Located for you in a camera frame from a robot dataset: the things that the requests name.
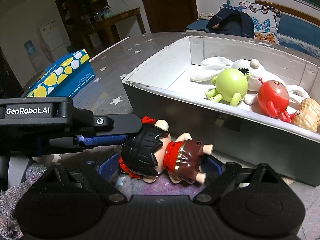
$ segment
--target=open cardboard box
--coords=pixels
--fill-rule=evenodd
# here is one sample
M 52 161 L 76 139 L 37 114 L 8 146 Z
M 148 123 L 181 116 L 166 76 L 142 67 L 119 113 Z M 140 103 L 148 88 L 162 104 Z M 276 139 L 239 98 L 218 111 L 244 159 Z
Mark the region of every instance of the open cardboard box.
M 190 82 L 190 74 L 202 60 L 215 56 L 232 61 L 256 58 L 266 70 L 288 85 L 300 85 L 320 103 L 316 58 L 248 38 L 188 36 L 123 79 L 135 113 L 165 119 L 170 132 L 189 132 L 194 139 L 212 143 L 217 151 L 252 164 L 268 163 L 282 175 L 320 185 L 319 134 L 260 114 L 255 105 L 232 107 L 201 98 L 201 89 L 205 92 L 210 85 Z

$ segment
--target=blue butterfly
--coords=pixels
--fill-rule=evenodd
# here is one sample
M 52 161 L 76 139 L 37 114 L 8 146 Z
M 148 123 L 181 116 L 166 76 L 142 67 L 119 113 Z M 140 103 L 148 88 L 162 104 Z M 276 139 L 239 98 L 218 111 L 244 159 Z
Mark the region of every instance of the blue butterfly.
M 270 27 L 270 19 L 265 20 L 262 24 L 256 18 L 254 18 L 252 16 L 251 16 L 251 19 L 253 21 L 254 29 L 256 31 L 259 32 L 262 29 L 266 33 L 270 32 L 270 29 L 268 28 L 268 27 Z
M 246 9 L 247 7 L 242 7 L 242 6 L 230 6 L 230 0 L 227 1 L 227 3 L 224 3 L 223 8 L 228 8 L 232 10 L 237 10 L 239 12 L 242 12 L 242 10 Z

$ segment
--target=white plush toy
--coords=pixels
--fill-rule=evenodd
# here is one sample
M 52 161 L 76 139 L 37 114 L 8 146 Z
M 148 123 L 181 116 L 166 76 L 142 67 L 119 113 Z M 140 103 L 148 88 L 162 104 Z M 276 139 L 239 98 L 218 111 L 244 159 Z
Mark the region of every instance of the white plush toy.
M 257 101 L 257 92 L 261 86 L 261 82 L 258 78 L 262 78 L 263 82 L 276 80 L 283 84 L 288 90 L 289 98 L 292 103 L 300 103 L 303 99 L 310 98 L 308 93 L 302 87 L 297 85 L 286 85 L 285 82 L 277 75 L 265 70 L 265 68 L 256 59 L 252 59 L 251 61 L 239 59 L 233 62 L 224 57 L 211 57 L 202 61 L 201 64 L 204 66 L 192 74 L 190 77 L 191 81 L 202 82 L 210 80 L 227 68 L 236 68 L 239 70 L 247 69 L 250 74 L 248 78 L 248 91 L 255 92 L 248 93 L 244 97 L 243 101 L 247 105 L 252 105 Z

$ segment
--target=refrigerator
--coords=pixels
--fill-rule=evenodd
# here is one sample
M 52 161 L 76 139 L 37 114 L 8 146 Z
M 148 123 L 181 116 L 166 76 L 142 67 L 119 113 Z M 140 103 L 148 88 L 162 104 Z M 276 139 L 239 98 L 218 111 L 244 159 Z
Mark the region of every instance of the refrigerator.
M 42 25 L 37 30 L 40 40 L 40 47 L 50 63 L 54 63 L 59 58 L 68 54 L 67 46 L 61 36 L 59 25 L 56 21 L 51 21 Z

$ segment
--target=wooden desk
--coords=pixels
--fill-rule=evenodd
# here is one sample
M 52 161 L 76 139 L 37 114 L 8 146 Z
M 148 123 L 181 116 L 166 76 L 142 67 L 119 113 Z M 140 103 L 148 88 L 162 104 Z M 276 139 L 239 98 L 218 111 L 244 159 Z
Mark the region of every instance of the wooden desk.
M 107 32 L 110 45 L 112 46 L 115 44 L 115 39 L 113 37 L 112 31 L 111 31 L 111 25 L 120 22 L 124 19 L 127 19 L 132 16 L 137 16 L 138 24 L 141 30 L 141 33 L 146 33 L 146 30 L 143 25 L 143 21 L 140 14 L 140 8 L 135 8 L 129 11 L 124 11 L 121 13 L 114 14 L 106 19 L 103 19 L 99 22 L 92 23 L 85 27 L 81 32 L 81 37 L 84 42 L 84 48 L 88 52 L 89 56 L 92 57 L 93 55 L 90 55 L 90 51 L 93 49 L 92 43 L 90 41 L 89 35 L 92 33 L 95 33 L 98 30 L 105 30 Z

